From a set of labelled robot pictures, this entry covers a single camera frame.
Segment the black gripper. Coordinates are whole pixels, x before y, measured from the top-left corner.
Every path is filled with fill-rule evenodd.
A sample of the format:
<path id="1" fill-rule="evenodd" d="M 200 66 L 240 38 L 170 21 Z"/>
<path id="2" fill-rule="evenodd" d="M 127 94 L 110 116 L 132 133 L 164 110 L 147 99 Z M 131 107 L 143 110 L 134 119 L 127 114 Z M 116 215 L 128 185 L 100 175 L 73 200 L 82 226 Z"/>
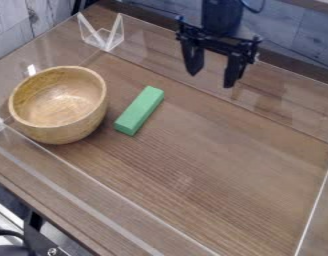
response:
<path id="1" fill-rule="evenodd" d="M 247 64 L 257 61 L 263 39 L 242 25 L 242 16 L 208 16 L 200 26 L 178 19 L 176 40 L 180 42 L 187 72 L 195 76 L 204 67 L 204 52 L 228 57 L 224 87 L 232 88 L 242 78 Z"/>

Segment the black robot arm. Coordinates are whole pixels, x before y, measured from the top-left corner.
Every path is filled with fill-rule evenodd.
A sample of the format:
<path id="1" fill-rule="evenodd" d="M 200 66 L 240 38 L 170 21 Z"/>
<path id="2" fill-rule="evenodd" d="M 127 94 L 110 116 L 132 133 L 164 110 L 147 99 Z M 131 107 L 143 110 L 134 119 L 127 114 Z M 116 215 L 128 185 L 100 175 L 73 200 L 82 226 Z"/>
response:
<path id="1" fill-rule="evenodd" d="M 258 14 L 265 9 L 253 8 L 246 0 L 203 0 L 202 25 L 190 24 L 183 16 L 176 18 L 179 29 L 176 40 L 187 72 L 195 76 L 204 68 L 206 51 L 227 57 L 223 87 L 232 88 L 243 77 L 249 64 L 258 57 L 263 38 L 242 25 L 244 10 Z"/>

